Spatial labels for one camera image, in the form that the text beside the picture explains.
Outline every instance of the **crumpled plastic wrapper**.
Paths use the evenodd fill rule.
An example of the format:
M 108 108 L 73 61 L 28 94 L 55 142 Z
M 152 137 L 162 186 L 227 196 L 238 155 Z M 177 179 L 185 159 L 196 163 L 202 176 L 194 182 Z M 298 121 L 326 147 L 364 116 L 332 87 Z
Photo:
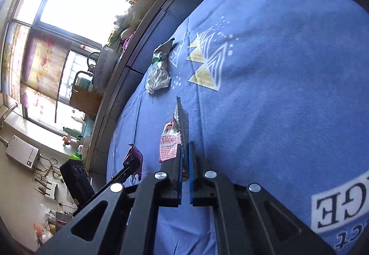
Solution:
M 155 49 L 152 57 L 151 71 L 146 82 L 146 92 L 153 94 L 156 90 L 169 87 L 168 55 L 172 48 L 174 38 L 161 44 Z

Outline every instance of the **pipe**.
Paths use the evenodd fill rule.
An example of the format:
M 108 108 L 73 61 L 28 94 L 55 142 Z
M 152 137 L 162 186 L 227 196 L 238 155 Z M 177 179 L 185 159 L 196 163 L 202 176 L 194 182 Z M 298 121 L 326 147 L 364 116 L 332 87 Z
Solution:
M 18 103 L 14 103 L 11 107 L 8 108 L 8 110 L 2 115 L 0 118 L 0 124 L 3 125 L 4 120 L 7 118 L 7 116 L 10 115 L 10 113 L 18 106 Z
M 4 140 L 2 137 L 0 137 L 0 142 L 2 142 L 2 143 L 3 143 L 3 145 L 4 145 L 6 148 L 8 148 L 8 146 L 9 146 L 9 142 L 8 142 L 7 140 Z

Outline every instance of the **triangular cutout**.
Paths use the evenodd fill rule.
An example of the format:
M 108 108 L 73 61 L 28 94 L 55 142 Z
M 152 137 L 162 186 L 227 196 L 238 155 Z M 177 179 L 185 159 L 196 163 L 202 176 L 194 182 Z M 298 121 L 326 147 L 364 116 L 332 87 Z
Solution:
M 299 234 L 300 229 L 272 203 L 265 201 L 264 207 L 281 241 Z
M 107 206 L 108 202 L 100 202 L 72 227 L 71 233 L 85 241 L 92 241 Z

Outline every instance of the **white wall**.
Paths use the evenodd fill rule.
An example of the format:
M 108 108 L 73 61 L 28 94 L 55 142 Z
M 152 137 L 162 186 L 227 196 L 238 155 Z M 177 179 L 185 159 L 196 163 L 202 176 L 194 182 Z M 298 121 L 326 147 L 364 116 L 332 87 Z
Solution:
M 49 148 L 25 137 L 20 132 L 14 130 L 9 125 L 4 125 L 1 136 L 6 140 L 10 140 L 13 135 L 19 136 L 26 142 L 40 148 L 42 156 L 48 159 L 55 158 L 60 166 L 68 159 L 68 156 Z M 34 188 L 39 185 L 32 181 L 33 173 L 28 172 L 20 167 L 5 155 L 5 146 L 0 143 L 0 216 L 7 226 L 13 238 L 25 247 L 35 251 L 37 244 L 33 230 L 33 223 L 39 224 L 39 207 L 40 204 L 46 205 L 52 210 L 57 209 L 57 202 L 45 198 L 38 194 Z M 58 184 L 57 199 L 64 204 L 74 206 L 66 201 L 66 186 L 55 181 Z M 70 211 L 69 208 L 63 207 L 63 210 Z

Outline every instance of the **window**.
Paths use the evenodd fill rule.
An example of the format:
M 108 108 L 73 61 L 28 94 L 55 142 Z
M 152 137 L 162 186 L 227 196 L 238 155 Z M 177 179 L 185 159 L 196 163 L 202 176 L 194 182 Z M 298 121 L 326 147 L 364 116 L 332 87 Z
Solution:
M 87 72 L 89 52 L 100 51 L 126 0 L 14 0 L 2 50 L 1 85 L 5 100 L 17 101 L 18 114 L 60 135 L 81 129 L 84 113 L 69 106 L 76 73 Z M 88 81 L 92 77 L 81 76 Z

